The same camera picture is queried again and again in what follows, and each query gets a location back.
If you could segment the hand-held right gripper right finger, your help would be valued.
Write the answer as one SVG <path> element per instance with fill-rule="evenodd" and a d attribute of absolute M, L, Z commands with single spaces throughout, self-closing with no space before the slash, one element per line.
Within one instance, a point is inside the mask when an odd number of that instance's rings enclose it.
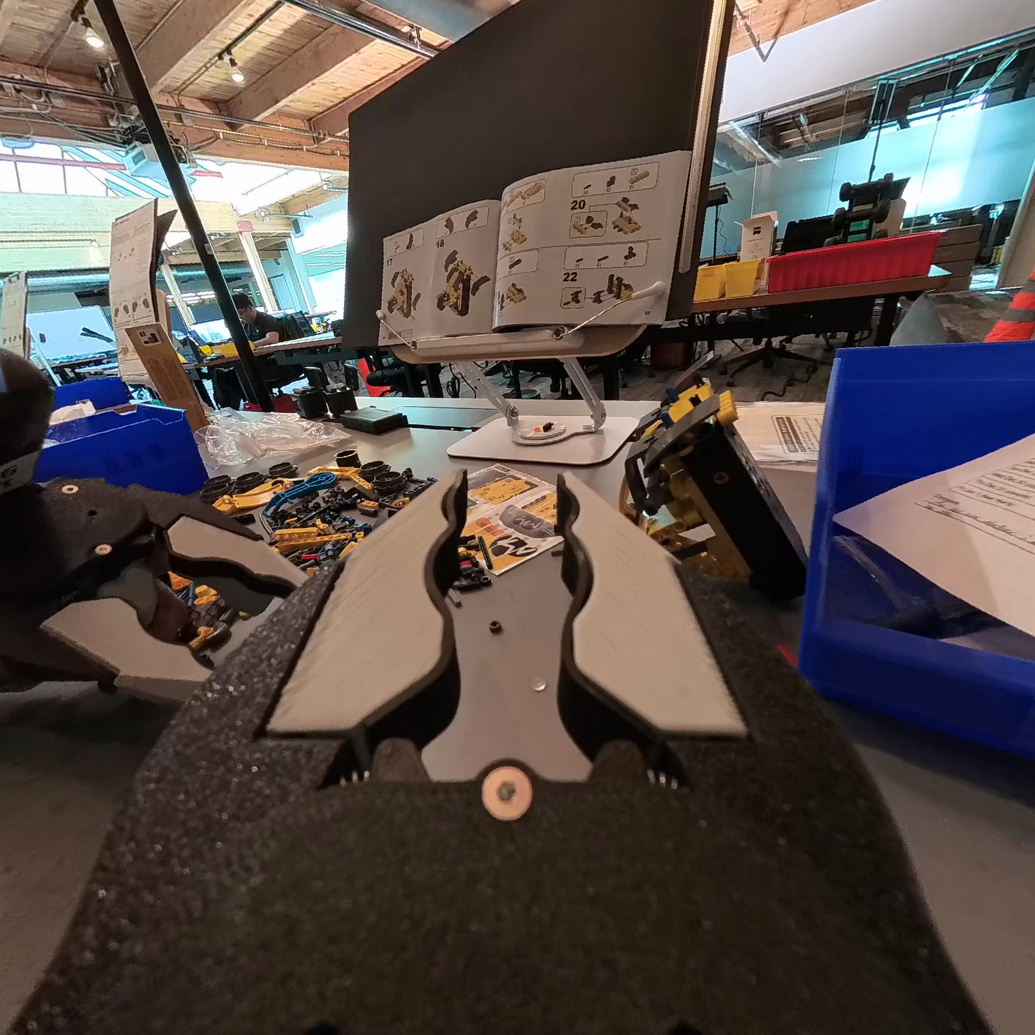
<path fill-rule="evenodd" d="M 564 673 L 648 736 L 745 739 L 679 563 L 576 477 L 558 479 L 558 530 Z"/>

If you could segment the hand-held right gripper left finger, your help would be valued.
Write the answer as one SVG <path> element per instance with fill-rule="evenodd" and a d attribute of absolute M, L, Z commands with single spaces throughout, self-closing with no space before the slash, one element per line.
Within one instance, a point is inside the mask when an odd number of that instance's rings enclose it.
<path fill-rule="evenodd" d="M 459 576 L 467 471 L 453 470 L 346 555 L 267 724 L 271 735 L 369 729 L 456 657 L 448 592 Z"/>

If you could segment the pile of toy building pieces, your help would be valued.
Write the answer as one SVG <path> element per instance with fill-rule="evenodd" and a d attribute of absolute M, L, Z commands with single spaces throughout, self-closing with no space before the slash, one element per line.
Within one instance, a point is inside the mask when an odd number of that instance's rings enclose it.
<path fill-rule="evenodd" d="M 272 523 L 263 520 L 263 508 L 274 493 L 319 471 L 335 473 L 339 482 L 316 497 L 285 507 Z M 377 527 L 402 512 L 435 483 L 433 477 L 417 477 L 409 468 L 392 469 L 385 461 L 360 464 L 357 451 L 345 450 L 335 456 L 335 465 L 314 468 L 304 477 L 289 461 L 265 473 L 258 470 L 237 477 L 211 477 L 201 487 L 200 500 L 239 524 L 252 526 L 258 522 L 271 548 L 312 576 L 319 567 L 358 548 Z M 188 582 L 186 576 L 172 575 L 171 581 L 176 595 L 190 612 L 181 640 L 203 663 L 213 663 L 216 651 L 231 640 L 233 625 L 250 614 L 229 607 L 213 588 Z M 452 602 L 459 607 L 461 593 L 487 588 L 489 581 L 484 565 L 459 546 L 459 578 L 449 591 Z"/>

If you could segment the yellow toy vehicle model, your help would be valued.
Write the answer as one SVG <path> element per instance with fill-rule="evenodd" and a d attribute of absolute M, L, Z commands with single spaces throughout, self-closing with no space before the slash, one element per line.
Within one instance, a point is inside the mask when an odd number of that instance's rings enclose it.
<path fill-rule="evenodd" d="M 630 440 L 619 509 L 677 561 L 794 601 L 806 588 L 805 546 L 737 419 L 731 391 L 700 375 L 667 388 Z"/>

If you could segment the yellow sticker sheet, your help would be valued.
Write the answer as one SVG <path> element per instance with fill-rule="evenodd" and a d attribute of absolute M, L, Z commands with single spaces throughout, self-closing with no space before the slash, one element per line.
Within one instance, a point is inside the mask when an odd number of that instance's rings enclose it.
<path fill-rule="evenodd" d="M 491 576 L 559 546 L 554 484 L 503 465 L 468 474 L 467 522 L 460 548 Z"/>

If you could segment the white book stand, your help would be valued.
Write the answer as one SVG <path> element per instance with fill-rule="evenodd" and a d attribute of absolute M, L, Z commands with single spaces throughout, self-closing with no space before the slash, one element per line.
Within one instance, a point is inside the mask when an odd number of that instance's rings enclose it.
<path fill-rule="evenodd" d="M 629 279 L 604 271 L 601 284 L 564 270 L 558 288 L 535 277 L 496 280 L 487 297 L 485 278 L 469 278 L 459 264 L 453 287 L 434 280 L 405 260 L 383 275 L 383 299 L 376 317 L 381 337 L 412 365 L 453 363 L 485 397 L 499 417 L 449 448 L 451 459 L 522 460 L 586 467 L 614 457 L 629 437 L 626 418 L 611 418 L 591 386 L 582 361 L 617 354 L 666 309 L 666 280 L 650 274 Z M 554 360 L 582 396 L 583 407 L 565 415 L 532 413 L 492 385 L 478 362 L 501 359 Z"/>

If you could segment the printed cardboard panel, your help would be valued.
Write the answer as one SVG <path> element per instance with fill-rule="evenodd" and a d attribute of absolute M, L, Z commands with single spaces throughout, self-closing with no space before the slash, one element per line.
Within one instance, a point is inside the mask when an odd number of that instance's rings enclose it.
<path fill-rule="evenodd" d="M 1 348 L 19 357 L 31 356 L 31 331 L 27 325 L 28 274 L 18 271 L 2 278 Z"/>

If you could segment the black flat desk pad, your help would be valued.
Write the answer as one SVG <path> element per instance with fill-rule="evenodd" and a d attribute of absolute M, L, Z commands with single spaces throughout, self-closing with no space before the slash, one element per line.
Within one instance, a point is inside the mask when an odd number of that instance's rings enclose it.
<path fill-rule="evenodd" d="M 470 433 L 502 415 L 494 408 L 395 404 L 412 428 Z"/>

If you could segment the paper in clear sleeve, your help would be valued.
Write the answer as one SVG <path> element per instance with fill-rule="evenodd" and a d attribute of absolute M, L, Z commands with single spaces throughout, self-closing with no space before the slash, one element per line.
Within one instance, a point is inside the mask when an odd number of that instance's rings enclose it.
<path fill-rule="evenodd" d="M 815 466 L 824 403 L 756 403 L 738 408 L 734 428 L 755 461 L 770 467 Z"/>

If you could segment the tall printed cardboard box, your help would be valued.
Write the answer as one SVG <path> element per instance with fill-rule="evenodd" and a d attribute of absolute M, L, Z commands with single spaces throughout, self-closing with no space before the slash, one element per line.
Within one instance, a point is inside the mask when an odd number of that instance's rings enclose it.
<path fill-rule="evenodd" d="M 161 212 L 160 202 L 152 199 L 117 218 L 111 230 L 109 308 L 119 377 L 129 387 L 147 388 L 153 395 L 157 390 L 126 332 L 152 323 L 171 331 L 169 305 L 156 287 L 156 275 L 162 236 L 175 217 L 174 211 Z"/>

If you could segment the long wooden table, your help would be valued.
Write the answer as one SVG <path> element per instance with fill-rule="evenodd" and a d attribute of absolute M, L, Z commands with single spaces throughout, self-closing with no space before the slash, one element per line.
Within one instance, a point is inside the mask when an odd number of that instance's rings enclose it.
<path fill-rule="evenodd" d="M 803 335 L 873 331 L 874 346 L 891 341 L 903 300 L 955 285 L 946 269 L 931 266 L 924 277 L 867 280 L 836 287 L 767 293 L 696 302 L 680 318 L 687 342 L 782 341 Z"/>

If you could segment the black slanted pole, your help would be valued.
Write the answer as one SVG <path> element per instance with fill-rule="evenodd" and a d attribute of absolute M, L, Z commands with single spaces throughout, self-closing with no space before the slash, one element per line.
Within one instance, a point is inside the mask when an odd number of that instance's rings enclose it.
<path fill-rule="evenodd" d="M 238 362 L 244 378 L 244 393 L 246 398 L 259 406 L 262 412 L 273 410 L 273 400 L 258 366 L 258 360 L 253 353 L 252 342 L 247 338 L 241 318 L 233 302 L 232 293 L 227 286 L 221 267 L 215 257 L 208 233 L 200 217 L 187 179 L 177 159 L 172 142 L 165 131 L 161 113 L 154 102 L 150 89 L 137 62 L 134 47 L 130 43 L 123 22 L 114 1 L 93 2 L 101 19 L 110 45 L 118 58 L 123 78 L 132 94 L 136 109 L 147 129 L 150 142 L 154 146 L 162 172 L 169 182 L 173 197 L 177 203 L 180 215 L 187 227 L 189 238 L 203 267 L 206 277 L 214 292 L 216 303 L 221 313 L 231 341 L 238 353 Z"/>

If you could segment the open instruction booklet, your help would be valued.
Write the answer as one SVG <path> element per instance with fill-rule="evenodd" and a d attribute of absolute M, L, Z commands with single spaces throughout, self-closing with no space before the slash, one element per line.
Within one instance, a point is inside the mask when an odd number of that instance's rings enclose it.
<path fill-rule="evenodd" d="M 379 343 L 666 318 L 692 152 L 526 177 L 383 240 Z"/>

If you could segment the long red bin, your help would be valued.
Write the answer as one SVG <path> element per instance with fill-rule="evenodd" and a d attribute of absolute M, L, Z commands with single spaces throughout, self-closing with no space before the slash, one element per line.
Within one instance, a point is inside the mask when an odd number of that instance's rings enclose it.
<path fill-rule="evenodd" d="M 861 282 L 924 278 L 944 231 L 790 252 L 768 264 L 771 293 L 840 287 Z"/>

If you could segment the black divider panel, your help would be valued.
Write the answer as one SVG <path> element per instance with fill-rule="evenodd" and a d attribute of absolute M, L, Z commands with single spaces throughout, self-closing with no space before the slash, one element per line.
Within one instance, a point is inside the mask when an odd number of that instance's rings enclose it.
<path fill-rule="evenodd" d="M 731 2 L 519 2 L 352 112 L 343 339 L 377 339 L 384 238 L 524 177 L 691 150 L 704 196 L 732 22 Z"/>

